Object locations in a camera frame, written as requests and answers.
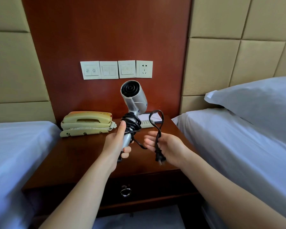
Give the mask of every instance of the drawer handle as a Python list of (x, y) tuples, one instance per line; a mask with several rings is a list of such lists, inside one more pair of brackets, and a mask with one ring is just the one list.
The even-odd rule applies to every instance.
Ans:
[(130, 188), (127, 188), (127, 186), (122, 186), (122, 188), (123, 189), (121, 190), (120, 194), (125, 198), (130, 196), (132, 190)]

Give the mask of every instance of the white remote control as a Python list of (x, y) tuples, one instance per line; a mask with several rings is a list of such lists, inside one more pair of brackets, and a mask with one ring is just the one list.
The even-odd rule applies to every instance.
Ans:
[(141, 121), (141, 128), (152, 128), (153, 125), (149, 122), (149, 120)]

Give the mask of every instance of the beige telephone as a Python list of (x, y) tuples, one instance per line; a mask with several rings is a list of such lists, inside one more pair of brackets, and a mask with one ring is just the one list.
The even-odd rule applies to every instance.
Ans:
[(106, 133), (116, 128), (109, 112), (78, 111), (70, 112), (61, 122), (61, 137)]

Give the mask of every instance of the hand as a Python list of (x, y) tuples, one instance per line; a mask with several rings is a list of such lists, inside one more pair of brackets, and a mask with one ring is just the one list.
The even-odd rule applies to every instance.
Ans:
[[(156, 131), (150, 131), (148, 132), (149, 135), (144, 136), (144, 146), (153, 152), (156, 150), (155, 140), (157, 133)], [(182, 166), (187, 154), (191, 152), (178, 137), (167, 133), (161, 133), (161, 137), (158, 139), (158, 146), (167, 161), (178, 168)]]
[[(125, 121), (121, 121), (117, 133), (111, 133), (106, 136), (105, 144), (103, 151), (100, 156), (109, 158), (111, 165), (111, 172), (116, 168), (116, 162), (122, 151), (123, 146), (123, 137), (126, 129)], [(123, 153), (121, 154), (122, 158), (128, 158), (129, 153), (131, 152), (131, 147), (123, 148)]]

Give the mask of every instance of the silver hair dryer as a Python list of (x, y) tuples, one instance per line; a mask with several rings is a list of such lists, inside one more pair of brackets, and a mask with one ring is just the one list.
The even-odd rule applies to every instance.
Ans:
[[(129, 80), (122, 85), (121, 95), (125, 101), (125, 104), (128, 107), (128, 114), (126, 114), (126, 117), (124, 120), (132, 121), (134, 124), (137, 124), (138, 115), (145, 113), (147, 109), (147, 100), (146, 100), (146, 97), (142, 90), (141, 85), (139, 84), (139, 82), (135, 80)], [(128, 130), (134, 131), (135, 128), (130, 127)], [(131, 139), (132, 139), (131, 133), (127, 133), (124, 135), (122, 150), (123, 148), (129, 145), (129, 143), (131, 142)]]

